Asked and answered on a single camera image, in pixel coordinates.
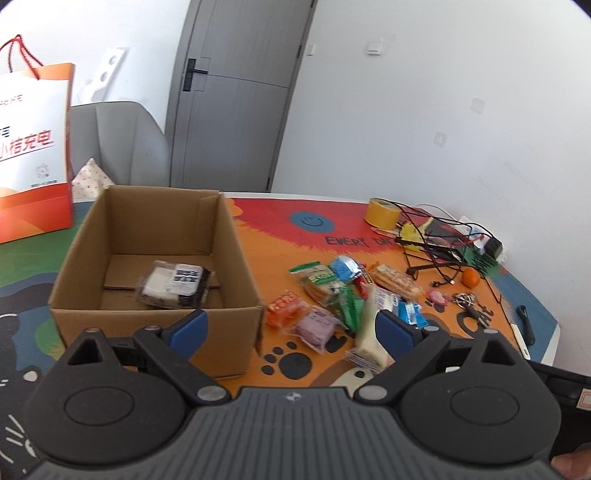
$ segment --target screw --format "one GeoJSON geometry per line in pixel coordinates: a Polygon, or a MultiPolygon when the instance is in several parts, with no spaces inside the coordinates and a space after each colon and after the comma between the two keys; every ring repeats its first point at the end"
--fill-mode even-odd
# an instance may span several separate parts
{"type": "Polygon", "coordinates": [[[359,396],[364,400],[383,400],[388,395],[388,390],[379,385],[365,385],[359,389],[359,396]]]}
{"type": "Polygon", "coordinates": [[[208,385],[197,390],[197,398],[203,401],[218,401],[226,397],[226,389],[219,385],[208,385]]]}

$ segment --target light switch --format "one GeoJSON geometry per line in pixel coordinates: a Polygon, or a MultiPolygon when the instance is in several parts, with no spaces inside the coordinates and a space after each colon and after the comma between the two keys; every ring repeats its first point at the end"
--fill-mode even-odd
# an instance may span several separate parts
{"type": "Polygon", "coordinates": [[[384,41],[381,38],[379,40],[369,42],[368,55],[381,55],[383,47],[384,41]]]}

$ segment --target orange snack package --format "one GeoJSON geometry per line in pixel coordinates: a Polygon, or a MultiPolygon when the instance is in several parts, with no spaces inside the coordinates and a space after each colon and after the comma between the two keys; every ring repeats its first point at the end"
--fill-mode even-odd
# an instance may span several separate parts
{"type": "Polygon", "coordinates": [[[286,290],[267,305],[267,323],[283,328],[302,318],[310,311],[310,305],[291,290],[286,290]]]}

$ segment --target blue snack package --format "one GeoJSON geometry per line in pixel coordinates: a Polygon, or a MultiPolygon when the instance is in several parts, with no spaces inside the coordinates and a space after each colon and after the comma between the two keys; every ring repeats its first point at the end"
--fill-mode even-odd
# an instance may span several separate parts
{"type": "Polygon", "coordinates": [[[349,284],[362,274],[358,263],[347,255],[336,257],[329,268],[335,273],[336,277],[343,283],[349,284]]]}
{"type": "Polygon", "coordinates": [[[398,303],[398,317],[409,325],[425,328],[431,325],[421,314],[421,306],[418,303],[401,301],[398,303]]]}

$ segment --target blue gripper pad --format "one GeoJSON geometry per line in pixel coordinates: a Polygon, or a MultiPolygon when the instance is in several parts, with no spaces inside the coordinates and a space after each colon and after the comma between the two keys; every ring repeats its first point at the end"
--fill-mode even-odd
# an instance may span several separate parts
{"type": "Polygon", "coordinates": [[[174,352],[189,360],[207,338],[207,313],[195,310],[162,331],[162,340],[174,352]]]}
{"type": "Polygon", "coordinates": [[[380,310],[376,315],[375,334],[395,360],[412,350],[423,338],[419,329],[404,323],[388,310],[380,310]]]}

